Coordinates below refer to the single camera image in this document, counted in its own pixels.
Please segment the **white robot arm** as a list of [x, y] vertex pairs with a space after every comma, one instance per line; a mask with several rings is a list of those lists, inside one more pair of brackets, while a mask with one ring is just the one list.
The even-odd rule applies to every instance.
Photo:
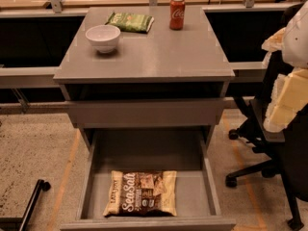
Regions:
[[283, 62], [293, 68], [289, 74], [275, 78], [271, 91], [263, 126], [276, 133], [285, 129], [308, 104], [308, 2], [285, 27], [267, 38], [262, 48], [280, 51]]

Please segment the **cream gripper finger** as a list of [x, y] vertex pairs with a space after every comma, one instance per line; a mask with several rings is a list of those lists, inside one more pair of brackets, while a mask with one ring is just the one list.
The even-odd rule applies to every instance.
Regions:
[[268, 104], [264, 128], [271, 133], [285, 129], [295, 117], [294, 108], [289, 104], [291, 97], [291, 78], [279, 74], [274, 81], [271, 92], [271, 101]]
[[279, 104], [301, 110], [308, 103], [308, 70], [295, 69], [286, 78], [280, 95]]

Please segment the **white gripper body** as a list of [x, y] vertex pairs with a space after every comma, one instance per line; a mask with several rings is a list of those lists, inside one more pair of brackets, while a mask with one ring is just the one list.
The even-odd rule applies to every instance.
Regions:
[[270, 63], [271, 54], [282, 49], [282, 40], [285, 34], [285, 29], [282, 28], [267, 38], [261, 48], [266, 51], [266, 55], [262, 61], [262, 67], [267, 67]]

